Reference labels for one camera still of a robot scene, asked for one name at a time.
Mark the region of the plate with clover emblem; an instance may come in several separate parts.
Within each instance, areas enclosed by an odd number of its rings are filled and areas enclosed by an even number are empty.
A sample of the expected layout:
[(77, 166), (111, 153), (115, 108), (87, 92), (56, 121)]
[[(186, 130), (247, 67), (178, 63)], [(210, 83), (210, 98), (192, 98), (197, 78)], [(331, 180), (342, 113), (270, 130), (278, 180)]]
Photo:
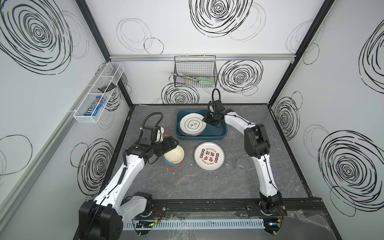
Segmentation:
[(179, 130), (186, 136), (200, 135), (207, 127), (204, 116), (198, 113), (187, 114), (179, 121)]

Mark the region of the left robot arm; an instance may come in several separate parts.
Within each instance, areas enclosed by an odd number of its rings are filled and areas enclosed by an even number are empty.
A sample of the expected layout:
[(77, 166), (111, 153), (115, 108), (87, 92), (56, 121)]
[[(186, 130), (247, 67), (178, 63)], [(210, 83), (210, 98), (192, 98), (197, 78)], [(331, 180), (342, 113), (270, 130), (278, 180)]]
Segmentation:
[(152, 213), (152, 196), (137, 192), (130, 199), (125, 197), (138, 173), (152, 156), (157, 158), (175, 149), (179, 142), (173, 137), (148, 141), (137, 140), (124, 155), (123, 164), (92, 201), (84, 202), (79, 209), (79, 238), (81, 240), (117, 240), (123, 227), (138, 215)]

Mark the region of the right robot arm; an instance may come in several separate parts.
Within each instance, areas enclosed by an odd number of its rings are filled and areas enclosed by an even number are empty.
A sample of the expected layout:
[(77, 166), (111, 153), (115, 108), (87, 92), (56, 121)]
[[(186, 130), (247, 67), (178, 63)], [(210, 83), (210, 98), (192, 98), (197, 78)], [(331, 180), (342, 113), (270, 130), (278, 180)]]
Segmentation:
[(255, 124), (240, 117), (231, 109), (216, 111), (211, 107), (204, 122), (212, 126), (225, 123), (244, 136), (244, 149), (252, 158), (260, 184), (260, 209), (264, 215), (271, 216), (283, 205), (283, 197), (276, 186), (270, 164), (270, 141), (263, 124)]

